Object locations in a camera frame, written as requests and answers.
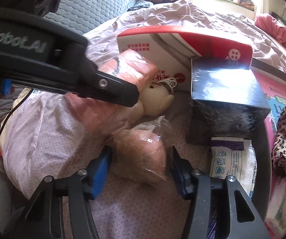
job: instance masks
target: white packet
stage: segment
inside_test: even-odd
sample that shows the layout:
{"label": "white packet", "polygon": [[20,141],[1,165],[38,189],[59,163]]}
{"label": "white packet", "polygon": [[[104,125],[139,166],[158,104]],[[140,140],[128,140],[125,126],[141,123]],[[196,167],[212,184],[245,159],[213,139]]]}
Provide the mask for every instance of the white packet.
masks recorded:
{"label": "white packet", "polygon": [[256,180],[257,163],[250,140],[213,137],[210,176],[225,179],[233,175],[251,199]]}

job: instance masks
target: black box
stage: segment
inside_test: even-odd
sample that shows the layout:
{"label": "black box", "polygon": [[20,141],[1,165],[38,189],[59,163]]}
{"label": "black box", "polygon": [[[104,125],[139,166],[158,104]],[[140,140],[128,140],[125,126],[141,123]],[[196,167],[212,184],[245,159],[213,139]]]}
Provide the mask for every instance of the black box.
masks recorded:
{"label": "black box", "polygon": [[270,112],[252,71],[232,60],[193,59],[191,98],[187,142],[195,145],[210,145],[215,136],[250,139]]}

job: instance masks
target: leopard print fabric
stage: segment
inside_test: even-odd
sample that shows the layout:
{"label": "leopard print fabric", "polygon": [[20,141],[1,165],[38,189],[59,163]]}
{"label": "leopard print fabric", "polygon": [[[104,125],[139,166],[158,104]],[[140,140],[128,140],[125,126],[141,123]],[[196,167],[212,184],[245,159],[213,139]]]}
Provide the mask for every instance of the leopard print fabric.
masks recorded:
{"label": "leopard print fabric", "polygon": [[277,122],[277,136],[272,151],[272,165],[278,175],[286,176],[286,106]]}

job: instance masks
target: green label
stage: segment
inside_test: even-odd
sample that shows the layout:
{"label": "green label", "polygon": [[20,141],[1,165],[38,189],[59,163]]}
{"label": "green label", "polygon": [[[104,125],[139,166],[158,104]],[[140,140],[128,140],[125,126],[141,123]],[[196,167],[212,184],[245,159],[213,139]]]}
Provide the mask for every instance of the green label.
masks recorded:
{"label": "green label", "polygon": [[278,95],[275,95],[275,99],[276,99],[279,103],[286,105],[286,99],[284,99],[284,98],[282,98],[282,97],[279,97]]}

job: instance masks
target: wire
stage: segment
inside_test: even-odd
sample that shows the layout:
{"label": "wire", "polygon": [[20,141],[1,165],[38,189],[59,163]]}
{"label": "wire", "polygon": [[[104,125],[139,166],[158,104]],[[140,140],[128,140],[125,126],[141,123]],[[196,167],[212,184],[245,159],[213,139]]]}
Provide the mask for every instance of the wire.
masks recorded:
{"label": "wire", "polygon": [[5,128],[5,124],[7,123],[8,119],[10,118],[10,116],[13,114],[13,112],[16,111],[17,108],[19,108],[25,102],[25,100],[31,95],[32,92],[33,92],[33,89],[31,89],[28,92],[28,94],[6,116],[5,121],[2,124],[2,127],[0,128],[0,136],[1,136],[1,133],[2,133],[3,129]]}

